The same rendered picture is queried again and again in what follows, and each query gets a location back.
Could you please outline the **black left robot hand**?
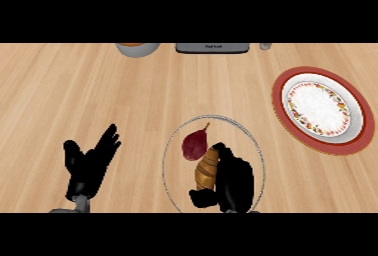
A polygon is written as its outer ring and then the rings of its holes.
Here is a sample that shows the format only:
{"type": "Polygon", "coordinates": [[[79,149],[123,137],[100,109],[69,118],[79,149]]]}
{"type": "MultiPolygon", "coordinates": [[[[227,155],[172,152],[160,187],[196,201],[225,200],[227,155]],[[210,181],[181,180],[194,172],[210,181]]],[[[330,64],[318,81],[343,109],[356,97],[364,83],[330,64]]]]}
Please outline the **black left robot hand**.
{"type": "Polygon", "coordinates": [[[122,145],[117,126],[110,125],[94,149],[83,153],[74,140],[64,142],[66,167],[72,178],[66,198],[74,201],[80,195],[92,199],[100,191],[107,169],[122,145]]]}

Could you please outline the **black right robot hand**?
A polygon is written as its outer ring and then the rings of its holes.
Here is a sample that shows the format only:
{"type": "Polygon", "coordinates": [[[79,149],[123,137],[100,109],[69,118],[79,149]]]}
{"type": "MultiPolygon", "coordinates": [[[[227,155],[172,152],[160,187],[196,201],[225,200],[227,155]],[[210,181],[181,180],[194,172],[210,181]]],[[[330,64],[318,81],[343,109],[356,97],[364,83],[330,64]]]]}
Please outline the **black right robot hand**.
{"type": "Polygon", "coordinates": [[[207,208],[218,205],[224,213],[247,213],[255,198],[252,164],[234,155],[222,142],[213,148],[219,151],[216,189],[190,191],[194,206],[207,208]]]}

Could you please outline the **brown croissant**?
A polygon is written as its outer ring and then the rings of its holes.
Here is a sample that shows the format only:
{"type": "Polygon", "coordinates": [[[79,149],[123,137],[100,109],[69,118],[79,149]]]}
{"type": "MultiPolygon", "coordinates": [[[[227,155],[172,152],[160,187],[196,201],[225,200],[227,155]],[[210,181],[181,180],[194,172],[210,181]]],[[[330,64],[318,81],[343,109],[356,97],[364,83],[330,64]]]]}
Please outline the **brown croissant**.
{"type": "Polygon", "coordinates": [[[210,148],[196,169],[197,189],[213,189],[216,185],[216,173],[219,163],[219,151],[210,148]]]}

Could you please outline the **clear round placemat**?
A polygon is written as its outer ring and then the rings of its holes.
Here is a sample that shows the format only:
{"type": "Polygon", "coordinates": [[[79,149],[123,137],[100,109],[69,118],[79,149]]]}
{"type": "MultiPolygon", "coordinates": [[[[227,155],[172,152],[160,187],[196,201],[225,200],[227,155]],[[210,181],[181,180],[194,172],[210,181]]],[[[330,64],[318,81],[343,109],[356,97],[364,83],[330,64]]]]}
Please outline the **clear round placemat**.
{"type": "Polygon", "coordinates": [[[190,197],[190,190],[197,189],[196,168],[200,160],[184,157],[182,143],[187,136],[200,129],[206,130],[207,143],[213,146],[224,142],[234,155],[247,161],[255,173],[255,199],[250,211],[259,211],[266,187],[266,161],[263,151],[247,127],[222,115],[201,115],[190,119],[170,135],[163,155],[163,183],[170,202],[181,213],[219,213],[219,207],[197,208],[190,197]]]}

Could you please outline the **white plate with floral rim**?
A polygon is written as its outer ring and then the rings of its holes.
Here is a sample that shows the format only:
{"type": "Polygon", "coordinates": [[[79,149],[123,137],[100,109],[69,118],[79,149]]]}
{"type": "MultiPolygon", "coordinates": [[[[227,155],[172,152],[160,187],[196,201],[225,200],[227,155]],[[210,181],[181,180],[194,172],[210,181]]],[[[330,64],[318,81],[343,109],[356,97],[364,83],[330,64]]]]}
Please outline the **white plate with floral rim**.
{"type": "Polygon", "coordinates": [[[294,75],[284,83],[281,103],[294,126],[314,139],[343,144],[358,138],[365,123],[362,107],[336,79],[315,73],[294,75]]]}

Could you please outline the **red round placemat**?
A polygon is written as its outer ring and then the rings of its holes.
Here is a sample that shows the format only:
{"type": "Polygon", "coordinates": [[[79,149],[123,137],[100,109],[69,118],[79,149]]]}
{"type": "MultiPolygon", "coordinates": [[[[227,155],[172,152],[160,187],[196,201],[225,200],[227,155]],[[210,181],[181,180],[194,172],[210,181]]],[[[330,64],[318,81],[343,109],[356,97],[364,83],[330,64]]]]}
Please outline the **red round placemat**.
{"type": "Polygon", "coordinates": [[[354,85],[349,83],[349,81],[340,77],[336,73],[330,72],[325,69],[302,66],[294,67],[289,69],[277,78],[274,88],[272,88],[272,104],[275,113],[278,116],[278,119],[287,129],[287,131],[292,133],[294,138],[312,149],[318,150],[323,153],[331,154],[331,155],[351,155],[358,153],[371,143],[374,138],[374,132],[376,132],[376,120],[374,120],[374,114],[371,111],[370,104],[359,93],[358,89],[354,87],[354,85]],[[305,132],[294,126],[293,121],[290,120],[289,115],[284,111],[284,104],[281,103],[281,92],[284,88],[284,83],[289,81],[289,79],[297,75],[305,73],[315,73],[328,76],[330,78],[336,79],[352,91],[352,94],[358,98],[358,102],[362,107],[364,111],[364,128],[362,132],[356,139],[354,139],[351,142],[343,144],[331,144],[327,142],[321,142],[320,140],[314,139],[309,135],[305,134],[305,132]]]}

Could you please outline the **dark red pear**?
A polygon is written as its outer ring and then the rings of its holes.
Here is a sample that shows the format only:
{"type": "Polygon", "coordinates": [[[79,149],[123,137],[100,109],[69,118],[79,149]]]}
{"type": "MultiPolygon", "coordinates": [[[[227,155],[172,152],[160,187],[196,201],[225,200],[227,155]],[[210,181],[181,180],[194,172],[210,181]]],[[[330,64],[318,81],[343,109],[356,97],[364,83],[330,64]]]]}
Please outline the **dark red pear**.
{"type": "Polygon", "coordinates": [[[182,152],[185,159],[190,161],[198,160],[207,152],[207,128],[209,125],[185,137],[182,152]]]}

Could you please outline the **grey bowl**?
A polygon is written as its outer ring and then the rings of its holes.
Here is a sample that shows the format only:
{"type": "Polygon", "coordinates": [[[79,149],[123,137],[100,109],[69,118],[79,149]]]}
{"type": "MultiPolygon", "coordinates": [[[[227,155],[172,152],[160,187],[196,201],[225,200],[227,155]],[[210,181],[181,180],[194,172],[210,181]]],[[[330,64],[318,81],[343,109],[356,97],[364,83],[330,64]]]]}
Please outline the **grey bowl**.
{"type": "Polygon", "coordinates": [[[125,56],[132,57],[132,58],[141,58],[141,57],[151,55],[157,51],[160,44],[159,43],[144,43],[142,45],[138,45],[138,46],[126,46],[126,45],[117,43],[116,46],[125,56]]]}

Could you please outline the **dark grey appliance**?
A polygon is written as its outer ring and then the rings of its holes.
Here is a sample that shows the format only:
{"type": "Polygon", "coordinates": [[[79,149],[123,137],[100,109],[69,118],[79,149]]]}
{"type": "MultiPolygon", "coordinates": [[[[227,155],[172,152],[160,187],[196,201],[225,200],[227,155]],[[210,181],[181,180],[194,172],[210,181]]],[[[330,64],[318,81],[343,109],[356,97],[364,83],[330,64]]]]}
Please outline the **dark grey appliance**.
{"type": "Polygon", "coordinates": [[[176,51],[185,54],[241,54],[250,50],[249,43],[178,43],[176,51]]]}

